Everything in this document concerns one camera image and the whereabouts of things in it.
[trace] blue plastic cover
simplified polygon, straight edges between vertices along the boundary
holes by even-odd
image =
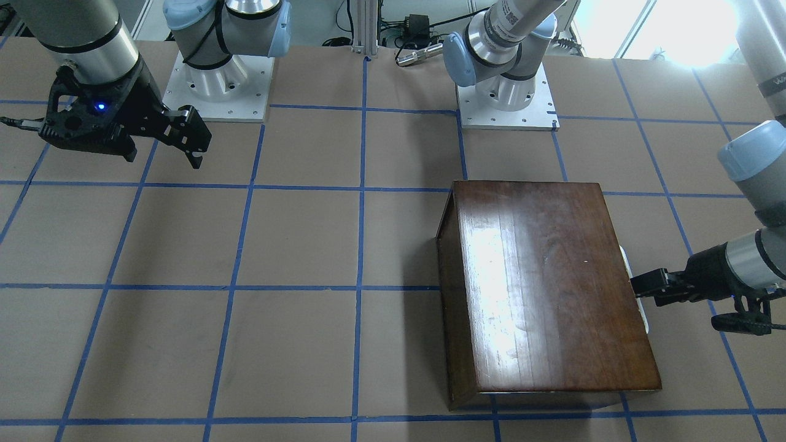
[[[164,0],[163,16],[172,31],[187,28],[212,12],[216,0]]]
[[[276,31],[273,33],[273,40],[270,42],[270,49],[267,51],[268,57],[283,57],[289,52],[289,41],[292,39],[292,28],[289,26],[289,13],[292,6],[284,1],[281,11],[278,13]]]
[[[467,87],[476,83],[472,55],[458,32],[451,32],[443,42],[443,60],[447,73],[458,86]]]
[[[537,28],[535,28],[530,35],[534,35],[535,37],[539,37],[541,39],[551,39],[554,37],[554,33],[556,31],[556,16],[554,14],[549,15],[548,17],[543,20]]]
[[[766,121],[723,146],[718,159],[734,182],[745,181],[766,169],[786,150],[786,127]]]

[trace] light blue joint cap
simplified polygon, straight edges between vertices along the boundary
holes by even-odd
[[[278,22],[276,23],[276,31],[273,33],[273,39],[270,41],[270,49],[267,51],[268,57],[283,57],[289,52],[289,41],[292,39],[292,27],[289,26],[291,10],[292,5],[284,0],[281,10],[278,12]]]
[[[538,37],[539,39],[553,39],[556,34],[556,15],[551,14],[543,20],[537,28],[535,28],[530,35]]]
[[[472,55],[458,32],[451,32],[443,42],[443,60],[447,73],[458,86],[467,87],[476,83]]]
[[[786,127],[766,121],[723,146],[718,159],[734,182],[745,181],[769,167],[786,151]]]
[[[172,31],[185,29],[213,11],[216,0],[164,0],[163,16]]]

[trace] white mounting plate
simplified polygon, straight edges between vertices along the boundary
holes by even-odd
[[[543,64],[535,74],[535,95],[529,106],[520,111],[506,112],[486,104],[486,97],[478,97],[474,86],[456,86],[461,126],[464,129],[505,129],[513,131],[551,131],[560,128],[554,99]]]
[[[273,78],[273,62],[270,57],[240,57],[248,68],[248,83],[229,101],[206,101],[197,97],[185,78],[183,56],[178,53],[174,61],[172,75],[169,77],[167,89],[163,93],[163,103],[169,109],[177,109],[183,105],[192,105],[205,121],[227,121],[234,123],[263,123],[267,112],[267,98],[270,92],[270,81]]]

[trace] tiled table surface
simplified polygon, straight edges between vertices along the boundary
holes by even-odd
[[[139,46],[163,87],[176,46]],[[267,124],[210,123],[199,171],[0,127],[0,440],[786,440],[786,335],[716,333],[707,303],[645,303],[660,393],[446,408],[451,181],[599,182],[634,273],[681,270],[758,227],[714,158],[771,117],[745,67],[551,57],[558,132],[462,131],[439,60],[392,56],[292,48]],[[53,73],[0,42],[0,114],[41,116]]]

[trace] brown wooden cabinet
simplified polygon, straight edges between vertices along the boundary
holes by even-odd
[[[456,181],[437,234],[450,408],[603,407],[660,376],[594,183]]]

